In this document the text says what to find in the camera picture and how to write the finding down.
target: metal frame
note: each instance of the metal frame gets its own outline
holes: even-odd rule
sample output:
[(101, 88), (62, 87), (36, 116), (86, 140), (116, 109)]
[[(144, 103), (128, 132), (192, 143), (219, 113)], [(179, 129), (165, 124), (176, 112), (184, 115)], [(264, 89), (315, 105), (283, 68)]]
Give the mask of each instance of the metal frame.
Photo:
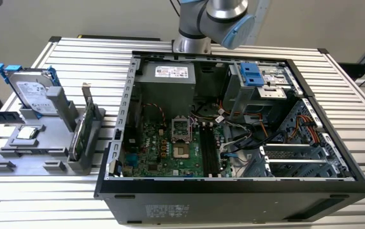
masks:
[[(106, 109), (108, 116), (100, 130), (92, 164), (101, 162), (106, 140), (113, 135), (113, 125), (122, 92), (131, 50), (168, 52), (169, 42), (97, 40), (62, 38), (48, 52), (46, 45), (32, 67), (52, 65), (57, 70), (60, 83), (68, 99), (76, 106), (84, 106), (81, 83), (90, 84), (93, 101)], [(319, 106), (365, 174), (365, 95), (350, 87), (336, 63), (327, 60), (316, 49), (240, 46), (225, 50), (212, 45), (217, 55), (253, 56), (292, 59), (308, 84)], [(18, 109), (14, 96), (10, 96), (2, 110)], [(0, 145), (13, 130), (13, 126), (0, 125)], [(92, 168), (82, 177), (0, 177), (0, 227), (112, 227), (117, 223), (102, 201), (93, 200), (94, 181), (98, 168)], [(263, 228), (308, 227), (348, 229), (365, 224), (365, 199), (315, 222), (263, 224)], [(224, 228), (257, 228), (257, 224), (224, 224)], [(169, 225), (185, 228), (185, 225)], [(197, 225), (215, 228), (216, 225)]]

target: connector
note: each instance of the connector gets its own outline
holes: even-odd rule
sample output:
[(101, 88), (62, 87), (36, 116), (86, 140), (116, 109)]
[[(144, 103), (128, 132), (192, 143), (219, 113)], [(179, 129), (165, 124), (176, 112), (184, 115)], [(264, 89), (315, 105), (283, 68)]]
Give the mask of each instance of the connector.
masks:
[(264, 85), (264, 80), (255, 63), (240, 63), (240, 74), (244, 78), (245, 86), (260, 87)]
[(304, 122), (300, 126), (316, 126), (314, 122)]

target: sticker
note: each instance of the sticker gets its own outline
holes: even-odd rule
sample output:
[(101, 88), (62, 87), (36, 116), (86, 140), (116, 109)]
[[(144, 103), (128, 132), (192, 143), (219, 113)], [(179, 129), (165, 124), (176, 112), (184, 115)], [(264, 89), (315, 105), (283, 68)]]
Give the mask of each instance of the sticker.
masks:
[(221, 114), (224, 113), (224, 110), (220, 108), (220, 109), (217, 110), (217, 113), (219, 113), (219, 115), (221, 115)]
[(187, 78), (187, 67), (156, 66), (155, 77)]
[(264, 81), (273, 81), (275, 80), (273, 77), (271, 77), (271, 76), (263, 76), (263, 79), (264, 79)]
[(184, 218), (188, 214), (188, 204), (147, 204), (145, 212), (148, 218)]
[(224, 117), (223, 117), (223, 116), (219, 116), (219, 117), (215, 119), (215, 122), (219, 123), (219, 122), (223, 121), (223, 119), (224, 119)]
[(54, 115), (56, 109), (53, 103), (46, 99), (46, 90), (40, 83), (36, 82), (16, 82), (16, 86), (25, 98), (33, 111), (42, 115)]

